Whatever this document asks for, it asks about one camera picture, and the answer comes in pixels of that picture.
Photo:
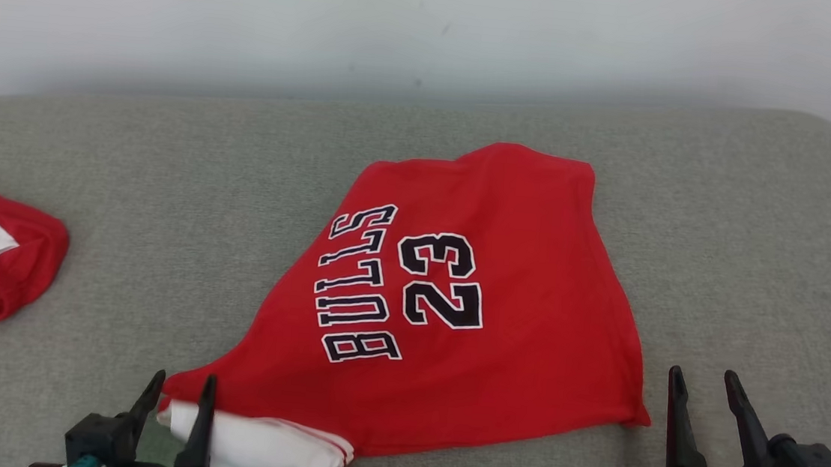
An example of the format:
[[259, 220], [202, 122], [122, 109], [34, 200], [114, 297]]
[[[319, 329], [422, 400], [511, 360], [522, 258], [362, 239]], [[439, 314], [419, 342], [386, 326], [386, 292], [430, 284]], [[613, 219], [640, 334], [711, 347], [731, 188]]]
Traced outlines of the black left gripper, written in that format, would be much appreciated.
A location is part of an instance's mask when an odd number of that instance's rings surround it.
[[[32, 462], [27, 467], [168, 467], [136, 458], [139, 437], [156, 409], [165, 380], [166, 371], [157, 371], [127, 412], [111, 418], [92, 414], [68, 430], [64, 434], [65, 463]], [[211, 374], [199, 396], [187, 443], [172, 467], [210, 467], [216, 388], [217, 377]]]

